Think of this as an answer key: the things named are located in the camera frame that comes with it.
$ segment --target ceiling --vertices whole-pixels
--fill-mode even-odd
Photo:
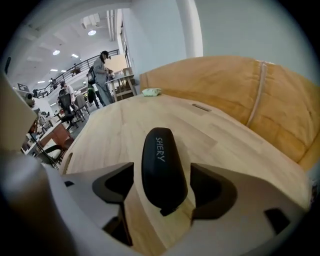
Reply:
[[[89,36],[88,32],[92,29],[96,30],[96,34]],[[18,37],[17,40],[31,43],[37,38],[26,30],[24,33],[19,33]],[[20,60],[23,68],[10,76],[13,84],[27,85],[30,91],[34,88],[46,87],[50,78],[59,76],[62,73],[61,70],[68,70],[74,63],[84,61],[85,59],[81,60],[82,56],[87,59],[96,56],[97,45],[101,45],[107,51],[118,49],[117,42],[110,42],[106,11],[93,13],[64,25],[36,43],[36,47],[33,47],[28,55]],[[53,55],[55,50],[59,50],[60,53]]]

